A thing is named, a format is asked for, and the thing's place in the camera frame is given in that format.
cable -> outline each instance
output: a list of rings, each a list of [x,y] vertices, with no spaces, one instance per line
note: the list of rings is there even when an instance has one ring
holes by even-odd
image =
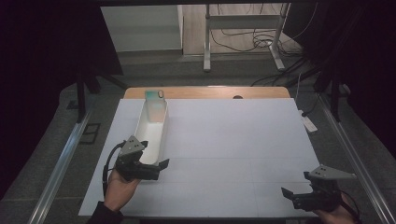
[[[277,76],[279,76],[279,75],[274,75],[274,76],[270,76],[270,77],[262,77],[262,78],[259,78],[259,79],[257,79],[256,81],[254,81],[251,85],[250,85],[250,87],[253,87],[256,83],[258,83],[259,81],[262,81],[262,80],[265,80],[265,79],[268,79],[268,78],[271,78],[271,77],[277,77]]]
[[[247,11],[247,14],[250,12],[250,10],[251,10],[251,6],[252,6],[253,4],[250,4],[250,6],[248,7],[248,11]]]
[[[271,46],[273,39],[268,39],[268,38],[260,39],[260,38],[258,38],[258,36],[267,36],[267,37],[274,38],[272,35],[255,35],[255,36],[253,36],[253,46],[254,47],[264,49],[264,48],[268,48],[269,46]]]
[[[233,49],[233,50],[239,51],[239,52],[248,52],[248,51],[252,51],[252,50],[254,50],[255,48],[257,48],[257,47],[254,47],[254,48],[252,48],[252,49],[235,49],[235,48],[232,48],[232,47],[230,47],[230,46],[220,44],[218,41],[216,41],[215,37],[213,36],[212,30],[210,30],[210,34],[212,35],[212,39],[213,39],[213,41],[214,41],[216,44],[218,44],[218,45],[220,45],[220,46],[222,46],[222,47],[224,47],[224,48],[227,48],[227,49]]]
[[[296,93],[296,98],[294,99],[294,102],[297,104],[297,97],[298,97],[298,90],[300,89],[300,77],[301,74],[303,73],[303,71],[300,73],[300,75],[298,76],[298,82],[297,82],[297,93]]]
[[[311,108],[310,110],[306,111],[306,112],[303,112],[303,114],[301,114],[301,116],[306,117],[308,114],[310,114],[312,111],[314,111],[315,107],[317,106],[319,97],[320,97],[320,93],[318,94],[318,98],[317,98],[317,100],[315,101],[315,103],[314,103],[314,105],[312,106],[312,108]]]
[[[253,4],[250,4],[250,8],[249,8],[247,14],[249,13],[249,11],[250,11],[252,5],[253,5]],[[218,14],[219,14],[219,15],[224,14],[220,4],[218,4]],[[261,32],[273,32],[273,31],[275,31],[275,30],[260,31],[260,33],[261,33]],[[254,31],[252,31],[252,32],[238,33],[238,34],[226,34],[226,33],[224,33],[224,30],[223,30],[223,29],[221,29],[221,32],[222,32],[224,35],[248,35],[248,34],[254,34]]]
[[[302,57],[303,56],[303,52],[301,50],[296,50],[296,51],[286,51],[283,48],[283,43],[282,41],[278,40],[278,45],[277,45],[277,49],[279,51],[279,53],[282,56],[285,57]]]
[[[356,223],[361,224],[361,217],[358,216],[358,214],[355,212],[355,210],[353,210],[347,203],[345,203],[344,201],[340,202],[340,205],[343,206],[350,215],[353,216],[353,219],[355,219]]]
[[[346,193],[345,191],[340,190],[340,189],[339,189],[339,191],[344,193],[353,202],[353,204],[354,204],[354,206],[356,208],[356,213],[357,213],[356,215],[357,215],[358,219],[360,219],[361,218],[361,211],[359,210],[359,207],[358,207],[358,204],[356,203],[356,201],[352,198],[352,196],[350,196],[350,194]]]
[[[277,14],[277,12],[276,12],[276,10],[275,10],[275,8],[274,8],[274,6],[272,5],[272,3],[271,3],[271,8],[273,9],[273,11],[275,12],[275,14]]]
[[[103,184],[103,195],[106,196],[106,191],[107,191],[107,172],[109,171],[108,165],[110,164],[111,157],[113,156],[114,152],[117,150],[119,147],[123,147],[125,145],[126,141],[123,141],[122,143],[117,144],[110,152],[110,154],[107,157],[106,165],[103,167],[103,173],[102,173],[102,184]]]
[[[262,7],[260,8],[259,15],[262,14],[262,9],[263,9],[263,8],[264,8],[264,3],[262,3]],[[252,39],[252,41],[253,41],[253,46],[254,46],[255,34],[256,34],[256,29],[253,30],[253,39]]]
[[[271,82],[273,82],[273,81],[265,82],[265,83],[263,83],[262,85],[263,85],[263,86],[266,86],[267,84],[269,84],[269,83],[271,83]]]
[[[313,20],[314,17],[315,17],[315,14],[316,14],[316,12],[317,12],[317,8],[318,8],[318,3],[315,4],[314,12],[312,13],[311,19],[309,20],[309,22],[308,22],[308,24],[305,26],[305,28],[304,28],[299,34],[297,34],[297,35],[294,36],[294,37],[291,37],[289,40],[286,40],[284,43],[289,42],[289,41],[291,41],[292,39],[294,39],[294,38],[300,36],[301,34],[303,34],[303,33],[306,31],[306,29],[308,29],[308,27],[311,25],[312,20]]]
[[[282,78],[283,76],[285,76],[287,73],[290,73],[296,69],[298,69],[299,67],[301,67],[303,64],[305,64],[308,60],[306,58],[300,58],[297,62],[295,62],[292,66],[290,66],[288,69],[286,69],[285,71],[282,72],[282,74],[277,77],[274,81],[272,86],[275,86],[275,83]]]

small white object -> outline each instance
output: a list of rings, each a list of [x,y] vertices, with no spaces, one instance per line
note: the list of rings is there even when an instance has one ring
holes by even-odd
[[[317,126],[315,126],[315,124],[308,117],[303,117],[303,110],[299,110],[299,112],[301,115],[301,120],[303,121],[303,124],[306,128],[306,131],[308,133],[315,133],[318,130]]]

wall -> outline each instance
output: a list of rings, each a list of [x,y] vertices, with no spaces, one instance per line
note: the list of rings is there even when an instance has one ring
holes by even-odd
[[[117,52],[181,49],[177,6],[101,9]]]

white paper sheet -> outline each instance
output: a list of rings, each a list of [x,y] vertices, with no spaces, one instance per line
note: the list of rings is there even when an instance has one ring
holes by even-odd
[[[158,181],[142,181],[121,210],[133,217],[307,217],[281,187],[311,192],[303,171],[319,166],[292,99],[168,99]],[[110,150],[134,134],[144,100],[120,100],[81,216],[103,200]]]

metal stand leg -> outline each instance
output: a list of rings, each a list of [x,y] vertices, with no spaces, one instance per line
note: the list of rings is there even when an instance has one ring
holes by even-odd
[[[91,71],[93,71],[95,74],[105,78],[107,81],[119,86],[120,88],[122,88],[123,90],[128,90],[128,88],[130,88],[130,86],[128,86],[127,84],[119,81],[118,79],[114,78],[113,76],[106,74],[105,72],[102,72],[101,70],[99,70],[96,67],[91,66],[90,67]]]
[[[204,71],[210,72],[210,39],[209,32],[210,28],[210,14],[209,5],[206,5],[206,15],[205,15],[205,51],[204,51]]]
[[[278,71],[285,70],[285,65],[282,63],[282,60],[279,57],[279,49],[277,48],[277,42],[279,41],[280,34],[282,33],[283,25],[285,24],[285,19],[286,19],[286,14],[289,9],[289,4],[290,3],[286,3],[283,6],[282,11],[280,12],[280,18],[277,23],[274,40],[272,41],[272,43],[269,47]]]

